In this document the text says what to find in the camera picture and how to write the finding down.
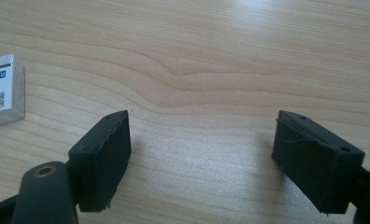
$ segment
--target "screw hole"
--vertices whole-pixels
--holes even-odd
[[[348,147],[341,147],[340,150],[345,151],[345,152],[350,152],[350,148]]]
[[[56,171],[55,166],[44,166],[40,169],[38,169],[35,173],[34,176],[41,178],[41,177],[46,177],[48,175],[53,174]]]

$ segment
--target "blue label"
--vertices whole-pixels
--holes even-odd
[[[4,78],[6,76],[7,76],[7,71],[4,70],[0,72],[0,78]]]

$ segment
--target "wooden table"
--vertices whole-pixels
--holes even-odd
[[[279,109],[366,152],[370,1],[0,0],[0,55],[26,67],[26,118],[0,127],[0,201],[128,110],[110,209],[80,223],[351,223],[271,160]]]

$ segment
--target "white box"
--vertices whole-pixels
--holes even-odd
[[[0,125],[24,118],[24,66],[13,54],[0,57]]]

